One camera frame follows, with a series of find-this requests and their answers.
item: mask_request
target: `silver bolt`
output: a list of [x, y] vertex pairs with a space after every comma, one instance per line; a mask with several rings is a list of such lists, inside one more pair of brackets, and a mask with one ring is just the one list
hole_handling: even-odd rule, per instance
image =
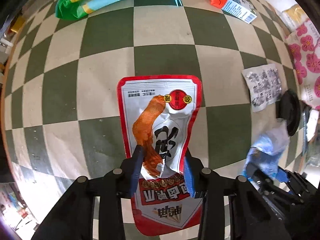
[[112, 172], [113, 172], [113, 174], [115, 174], [115, 175], [119, 175], [119, 174], [122, 173], [122, 170], [121, 170], [120, 168], [116, 168], [116, 169], [114, 169]]
[[84, 183], [86, 180], [87, 180], [87, 178], [86, 178], [85, 176], [80, 176], [80, 177], [77, 179], [77, 181], [78, 181], [79, 183]]
[[209, 168], [203, 168], [203, 169], [201, 170], [201, 172], [202, 172], [203, 174], [210, 174], [210, 173], [211, 173], [211, 170], [210, 170]]
[[238, 177], [238, 180], [239, 180], [240, 182], [246, 182], [246, 181], [247, 181], [247, 178], [246, 178], [245, 176], [240, 175], [240, 176]]

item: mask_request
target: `chicken feet package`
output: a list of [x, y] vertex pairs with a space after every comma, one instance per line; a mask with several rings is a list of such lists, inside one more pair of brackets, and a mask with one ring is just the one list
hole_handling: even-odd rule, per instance
[[131, 198], [138, 230], [156, 236], [197, 225], [202, 199], [191, 198], [183, 160], [201, 105], [200, 80], [191, 75], [126, 77], [117, 87], [126, 157], [144, 149]]

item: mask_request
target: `floral print bag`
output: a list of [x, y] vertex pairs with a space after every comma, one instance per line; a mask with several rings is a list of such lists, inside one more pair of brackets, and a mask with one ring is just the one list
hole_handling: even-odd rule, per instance
[[320, 110], [320, 35], [308, 19], [286, 41], [294, 59], [301, 99]]

